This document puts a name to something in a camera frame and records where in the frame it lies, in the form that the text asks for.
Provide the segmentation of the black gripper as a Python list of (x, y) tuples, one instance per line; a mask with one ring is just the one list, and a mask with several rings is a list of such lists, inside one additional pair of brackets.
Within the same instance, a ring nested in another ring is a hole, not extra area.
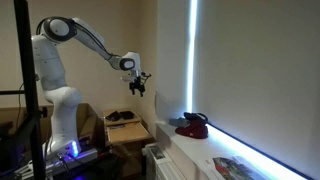
[(140, 96), (143, 96), (145, 92), (145, 83), (150, 77), (151, 74), (142, 74), (141, 76), (137, 77), (133, 82), (130, 82), (129, 89), (131, 90), (132, 94), (135, 95), (136, 91), (139, 91)]

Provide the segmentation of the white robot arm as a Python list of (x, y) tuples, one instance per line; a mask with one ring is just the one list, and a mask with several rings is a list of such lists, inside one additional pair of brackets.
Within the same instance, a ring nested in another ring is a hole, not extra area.
[(48, 158), (59, 154), (76, 157), (81, 152), (78, 141), (76, 113), (81, 101), (80, 92), (67, 85), (65, 69), (57, 46), (72, 38), (98, 53), (115, 70), (127, 71), (123, 78), (132, 92), (144, 92), (150, 75), (140, 66), (138, 53), (130, 51), (123, 56), (107, 51), (103, 37), (79, 18), (48, 17), (31, 37), (36, 73), (41, 81), (45, 99), (54, 105), (51, 116), (52, 136), (43, 150)]

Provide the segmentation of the robot base platform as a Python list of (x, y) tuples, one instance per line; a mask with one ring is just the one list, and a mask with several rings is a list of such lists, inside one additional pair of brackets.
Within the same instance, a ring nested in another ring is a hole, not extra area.
[[(81, 150), (79, 143), (71, 141), (67, 146), (60, 148), (54, 152), (47, 152), (45, 158), (45, 179), (53, 180), (55, 175), (67, 172), (80, 165), (95, 160), (98, 156), (96, 148)], [(14, 172), (17, 180), (35, 180), (35, 170), (33, 169), (33, 161), (30, 160), (26, 165)]]

